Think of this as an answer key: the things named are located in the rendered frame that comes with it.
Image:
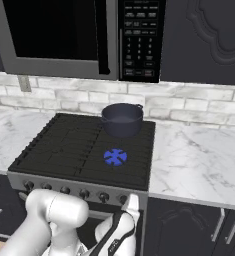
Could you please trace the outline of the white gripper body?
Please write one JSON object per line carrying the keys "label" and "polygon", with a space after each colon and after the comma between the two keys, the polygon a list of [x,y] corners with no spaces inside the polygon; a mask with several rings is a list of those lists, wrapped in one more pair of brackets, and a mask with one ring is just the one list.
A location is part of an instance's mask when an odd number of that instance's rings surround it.
{"label": "white gripper body", "polygon": [[140,217],[139,197],[136,194],[131,193],[121,209],[131,214],[134,221],[137,222]]}

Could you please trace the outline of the blue burner flame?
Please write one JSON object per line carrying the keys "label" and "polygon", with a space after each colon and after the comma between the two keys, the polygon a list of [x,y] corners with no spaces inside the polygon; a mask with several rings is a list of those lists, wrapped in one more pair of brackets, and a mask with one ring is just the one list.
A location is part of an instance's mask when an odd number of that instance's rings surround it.
{"label": "blue burner flame", "polygon": [[121,166],[127,161],[127,153],[122,149],[113,148],[104,153],[104,162],[110,166]]}

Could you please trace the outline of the black steel stove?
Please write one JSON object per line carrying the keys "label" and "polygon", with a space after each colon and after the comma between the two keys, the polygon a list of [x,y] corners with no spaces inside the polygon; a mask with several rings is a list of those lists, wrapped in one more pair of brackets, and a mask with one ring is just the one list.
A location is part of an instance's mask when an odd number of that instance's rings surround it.
{"label": "black steel stove", "polygon": [[[145,121],[136,136],[115,138],[106,134],[98,117],[58,113],[9,166],[7,176],[12,188],[25,194],[43,189],[43,183],[58,192],[66,186],[69,195],[79,198],[80,190],[86,189],[90,192],[85,199],[89,207],[106,213],[121,209],[121,195],[128,198],[131,193],[136,194],[140,218],[135,256],[142,256],[154,134],[155,124]],[[123,165],[110,166],[104,162],[104,153],[113,148],[127,153]],[[34,183],[31,191],[24,187],[26,181]],[[99,199],[102,192],[109,195],[106,203]],[[78,229],[87,247],[95,245],[94,228],[101,221],[89,217]]]}

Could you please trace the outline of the dark blue cooking pot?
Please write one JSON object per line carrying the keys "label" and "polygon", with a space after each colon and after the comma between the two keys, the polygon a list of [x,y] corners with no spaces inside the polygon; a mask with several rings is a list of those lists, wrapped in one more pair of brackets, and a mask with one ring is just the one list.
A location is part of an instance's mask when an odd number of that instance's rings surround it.
{"label": "dark blue cooking pot", "polygon": [[143,115],[143,106],[140,104],[115,103],[102,110],[100,120],[108,135],[128,138],[141,130]]}

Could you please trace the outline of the dark drawer front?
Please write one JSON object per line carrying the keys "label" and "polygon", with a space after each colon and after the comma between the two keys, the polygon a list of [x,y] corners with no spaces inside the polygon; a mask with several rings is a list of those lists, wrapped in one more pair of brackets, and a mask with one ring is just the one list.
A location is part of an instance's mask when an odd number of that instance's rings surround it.
{"label": "dark drawer front", "polygon": [[11,236],[26,217],[24,205],[12,189],[8,177],[0,174],[0,233]]}

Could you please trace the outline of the grey microwave door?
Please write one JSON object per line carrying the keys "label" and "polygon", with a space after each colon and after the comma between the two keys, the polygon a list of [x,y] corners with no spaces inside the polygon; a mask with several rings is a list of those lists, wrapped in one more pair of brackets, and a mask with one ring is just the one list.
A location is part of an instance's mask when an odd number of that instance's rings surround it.
{"label": "grey microwave door", "polygon": [[115,80],[118,0],[106,0],[109,75],[99,73],[94,0],[0,0],[7,73]]}

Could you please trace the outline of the black and grey microwave oven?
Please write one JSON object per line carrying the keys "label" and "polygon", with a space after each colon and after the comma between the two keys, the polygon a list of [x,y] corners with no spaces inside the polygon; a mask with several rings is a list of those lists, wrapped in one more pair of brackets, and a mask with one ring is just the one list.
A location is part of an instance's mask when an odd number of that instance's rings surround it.
{"label": "black and grey microwave oven", "polygon": [[119,81],[157,83],[166,0],[118,0]]}

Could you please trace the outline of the grey wall outlet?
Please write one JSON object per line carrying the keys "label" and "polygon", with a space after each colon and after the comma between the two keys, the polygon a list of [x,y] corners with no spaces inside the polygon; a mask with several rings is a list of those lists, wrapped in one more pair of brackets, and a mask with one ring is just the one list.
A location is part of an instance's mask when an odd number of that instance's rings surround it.
{"label": "grey wall outlet", "polygon": [[22,92],[31,92],[31,85],[29,77],[25,75],[18,75],[18,82]]}

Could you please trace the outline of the dark carved wall cupboard door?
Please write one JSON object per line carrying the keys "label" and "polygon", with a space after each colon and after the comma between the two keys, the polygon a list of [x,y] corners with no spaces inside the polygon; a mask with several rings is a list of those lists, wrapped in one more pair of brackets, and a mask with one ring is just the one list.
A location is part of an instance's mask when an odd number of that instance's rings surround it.
{"label": "dark carved wall cupboard door", "polygon": [[161,79],[235,85],[235,0],[167,0]]}

